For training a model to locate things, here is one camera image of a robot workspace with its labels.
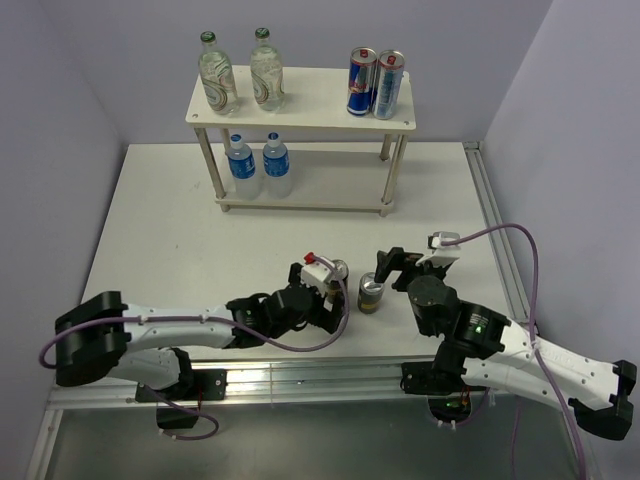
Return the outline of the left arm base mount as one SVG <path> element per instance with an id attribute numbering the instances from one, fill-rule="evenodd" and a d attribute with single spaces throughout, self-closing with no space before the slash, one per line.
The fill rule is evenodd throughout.
<path id="1" fill-rule="evenodd" d="M 156 424 L 163 430 L 190 430 L 195 427 L 198 416 L 185 410 L 203 411 L 208 401 L 221 401 L 227 385 L 225 369 L 194 370 L 187 379 L 163 390 L 158 390 L 159 400 L 146 387 L 139 384 L 134 396 L 140 404 L 156 403 Z"/>

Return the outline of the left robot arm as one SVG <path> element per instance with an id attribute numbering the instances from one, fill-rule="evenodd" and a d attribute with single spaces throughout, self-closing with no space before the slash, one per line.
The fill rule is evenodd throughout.
<path id="1" fill-rule="evenodd" d="M 187 348 L 249 349 L 265 344 L 291 351 L 281 337 L 311 325 L 335 342 L 349 315 L 346 267 L 341 261 L 308 255 L 290 267 L 285 288 L 256 293 L 200 310 L 142 307 L 118 291 L 106 291 L 76 306 L 55 322 L 44 346 L 55 360 L 61 387 L 84 386 L 103 378 L 138 382 L 183 399 L 195 386 Z"/>

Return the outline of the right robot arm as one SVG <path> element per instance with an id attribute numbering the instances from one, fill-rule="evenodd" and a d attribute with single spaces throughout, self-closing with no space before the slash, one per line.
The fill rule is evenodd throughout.
<path id="1" fill-rule="evenodd" d="M 402 365 L 403 391 L 428 396 L 466 386 L 507 391 L 568 410 L 590 434 L 623 440 L 633 422 L 629 396 L 636 366 L 578 355 L 532 336 L 499 312 L 460 299 L 444 282 L 458 257 L 450 247 L 428 255 L 401 247 L 377 254 L 376 282 L 398 272 L 391 287 L 407 294 L 419 333 L 441 341 L 433 360 Z"/>

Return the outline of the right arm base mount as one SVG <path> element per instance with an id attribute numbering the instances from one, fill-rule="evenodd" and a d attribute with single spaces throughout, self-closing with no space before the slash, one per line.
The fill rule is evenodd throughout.
<path id="1" fill-rule="evenodd" d="M 403 362 L 400 389 L 406 395 L 425 397 L 430 421 L 439 429 L 456 431 L 490 405 L 490 390 L 469 386 L 459 376 L 439 373 L 433 364 L 433 361 Z"/>

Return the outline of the grey coffee can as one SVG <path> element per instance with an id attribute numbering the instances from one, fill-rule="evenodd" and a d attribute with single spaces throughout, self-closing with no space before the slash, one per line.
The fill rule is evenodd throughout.
<path id="1" fill-rule="evenodd" d="M 359 282 L 357 307 L 364 314 L 373 314 L 379 307 L 384 295 L 385 284 L 375 280 L 374 272 L 366 272 Z"/>

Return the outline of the green cap glass bottle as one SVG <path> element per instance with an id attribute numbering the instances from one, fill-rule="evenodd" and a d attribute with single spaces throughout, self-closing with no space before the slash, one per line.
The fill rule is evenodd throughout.
<path id="1" fill-rule="evenodd" d="M 212 31 L 202 32 L 200 41 L 198 68 L 207 103 L 218 114 L 232 113 L 239 108 L 239 96 L 231 60 Z"/>
<path id="2" fill-rule="evenodd" d="M 285 102 L 281 54 L 271 43 L 268 28 L 257 28 L 255 40 L 249 64 L 254 99 L 262 110 L 275 112 Z"/>

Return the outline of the black coffee can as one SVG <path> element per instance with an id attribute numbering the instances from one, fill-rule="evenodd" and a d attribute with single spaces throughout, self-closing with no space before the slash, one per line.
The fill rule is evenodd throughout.
<path id="1" fill-rule="evenodd" d="M 340 282 L 343 282 L 345 287 L 348 287 L 349 267 L 344 260 L 333 259 L 332 260 L 337 273 L 332 276 L 327 287 L 326 301 L 333 305 L 336 297 L 342 293 Z"/>

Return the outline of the Pocari Sweat bottle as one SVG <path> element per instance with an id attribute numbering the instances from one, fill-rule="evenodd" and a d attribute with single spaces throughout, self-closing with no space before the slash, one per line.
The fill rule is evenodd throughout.
<path id="1" fill-rule="evenodd" d="M 268 134 L 262 156 L 269 194 L 277 199 L 287 197 L 292 191 L 289 151 L 278 133 Z"/>
<path id="2" fill-rule="evenodd" d="M 244 200 L 257 198 L 261 191 L 261 180 L 257 173 L 253 151 L 240 134 L 233 134 L 230 137 L 226 156 L 238 197 Z"/>

